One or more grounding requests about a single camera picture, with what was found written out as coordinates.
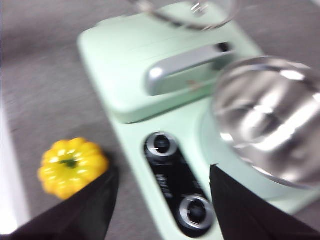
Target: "stainless steel mixing bowl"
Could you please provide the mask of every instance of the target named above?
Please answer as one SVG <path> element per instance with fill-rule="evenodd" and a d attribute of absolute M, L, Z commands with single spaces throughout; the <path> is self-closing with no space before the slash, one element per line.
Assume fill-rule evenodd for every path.
<path fill-rule="evenodd" d="M 224 70 L 212 110 L 236 154 L 273 181 L 320 183 L 320 73 L 265 56 Z"/>

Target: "mint green stand mixer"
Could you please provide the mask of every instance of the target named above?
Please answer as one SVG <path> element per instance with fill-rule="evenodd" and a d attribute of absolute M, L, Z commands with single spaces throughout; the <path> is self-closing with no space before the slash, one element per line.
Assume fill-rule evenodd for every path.
<path fill-rule="evenodd" d="M 224 66 L 263 55 L 229 22 L 233 13 L 211 3 L 202 9 L 202 1 L 159 11 L 187 23 L 201 15 L 183 25 L 152 17 L 147 1 L 133 2 L 149 14 L 104 20 L 82 33 L 78 46 L 163 239 L 223 239 L 210 203 L 212 164 L 287 213 L 317 198 L 318 191 L 273 182 L 239 160 L 213 124 L 211 94 Z M 222 26 L 196 30 L 212 21 Z M 204 217 L 190 216 L 194 204 Z"/>

